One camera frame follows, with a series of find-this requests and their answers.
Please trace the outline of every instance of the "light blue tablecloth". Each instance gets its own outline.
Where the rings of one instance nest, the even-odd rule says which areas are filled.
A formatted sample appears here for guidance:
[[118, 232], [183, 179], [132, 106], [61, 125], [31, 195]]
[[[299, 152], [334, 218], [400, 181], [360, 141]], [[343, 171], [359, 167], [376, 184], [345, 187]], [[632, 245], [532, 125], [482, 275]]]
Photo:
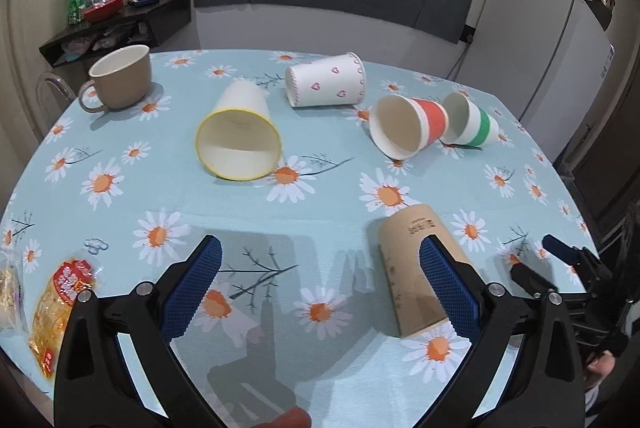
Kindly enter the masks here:
[[[377, 248], [387, 215], [414, 202], [431, 205], [481, 277], [514, 294], [523, 295], [508, 278], [516, 249], [561, 291], [582, 291], [566, 265], [540, 251], [540, 241], [550, 233], [593, 250], [589, 233], [548, 160], [494, 96], [367, 63], [360, 107], [293, 110], [284, 69], [317, 57], [155, 54], [153, 91], [136, 107], [90, 115], [73, 103], [34, 154], [2, 219], [3, 231], [16, 233], [24, 227], [18, 221], [32, 225], [2, 246], [23, 259], [33, 251], [33, 262], [24, 263], [28, 322], [47, 280], [69, 257], [96, 254], [104, 267], [98, 294], [117, 295], [157, 279], [213, 233], [223, 244], [224, 271], [173, 346], [229, 426], [271, 420], [297, 404], [314, 426], [410, 427], [468, 341], [448, 325], [411, 340], [396, 337]], [[194, 151], [196, 127], [236, 77], [269, 92], [284, 144], [279, 169], [249, 183], [215, 178]], [[500, 142], [485, 151], [437, 143], [397, 166], [370, 141], [367, 111], [383, 94], [442, 100], [452, 90], [466, 91], [494, 115]], [[88, 103], [97, 106], [93, 99]], [[378, 198], [390, 194], [378, 192], [385, 185], [397, 190], [399, 205]], [[157, 409], [130, 340], [121, 339], [145, 403]], [[1, 337], [0, 345], [51, 392], [24, 338]], [[481, 411], [495, 405], [516, 352], [507, 350]]]

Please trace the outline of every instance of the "refrigerator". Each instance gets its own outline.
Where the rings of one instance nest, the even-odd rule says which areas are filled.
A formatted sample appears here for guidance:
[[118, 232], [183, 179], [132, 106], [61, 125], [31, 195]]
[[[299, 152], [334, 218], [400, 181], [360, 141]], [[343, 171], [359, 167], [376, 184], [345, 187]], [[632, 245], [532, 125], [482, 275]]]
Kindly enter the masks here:
[[593, 103], [613, 54], [582, 0], [486, 0], [456, 80], [500, 99], [553, 161]]

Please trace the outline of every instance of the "transparent plastic bag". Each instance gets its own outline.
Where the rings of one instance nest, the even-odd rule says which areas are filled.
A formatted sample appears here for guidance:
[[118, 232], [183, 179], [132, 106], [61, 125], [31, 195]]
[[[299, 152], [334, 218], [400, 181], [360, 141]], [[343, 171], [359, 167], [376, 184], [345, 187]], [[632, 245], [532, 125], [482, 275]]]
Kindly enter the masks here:
[[22, 334], [25, 330], [22, 264], [0, 254], [0, 334]]
[[66, 323], [76, 297], [85, 289], [96, 288], [100, 269], [95, 256], [71, 258], [53, 273], [40, 296], [28, 342], [47, 379], [54, 375]]

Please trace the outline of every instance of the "silver bolt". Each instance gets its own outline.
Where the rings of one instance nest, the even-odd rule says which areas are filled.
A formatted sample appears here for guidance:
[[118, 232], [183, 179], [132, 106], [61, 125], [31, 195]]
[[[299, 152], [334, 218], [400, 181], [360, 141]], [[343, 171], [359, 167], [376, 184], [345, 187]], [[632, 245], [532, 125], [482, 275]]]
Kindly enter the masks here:
[[149, 282], [143, 282], [136, 287], [136, 294], [138, 296], [148, 296], [151, 294], [151, 291], [154, 289], [153, 284]]
[[91, 299], [91, 291], [85, 289], [78, 294], [78, 301], [80, 303], [87, 303]]
[[489, 292], [494, 296], [504, 296], [504, 287], [502, 287], [499, 283], [490, 283]]
[[549, 301], [553, 303], [553, 305], [559, 305], [562, 303], [562, 297], [558, 293], [549, 293]]

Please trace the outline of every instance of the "beige curtain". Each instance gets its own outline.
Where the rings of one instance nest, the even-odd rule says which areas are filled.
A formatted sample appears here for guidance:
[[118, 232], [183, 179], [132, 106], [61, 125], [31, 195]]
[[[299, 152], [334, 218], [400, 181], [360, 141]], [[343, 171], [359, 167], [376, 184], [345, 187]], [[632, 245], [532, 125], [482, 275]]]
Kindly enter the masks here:
[[35, 96], [35, 81], [50, 70], [38, 48], [65, 26], [66, 0], [0, 0], [0, 212], [50, 125]]

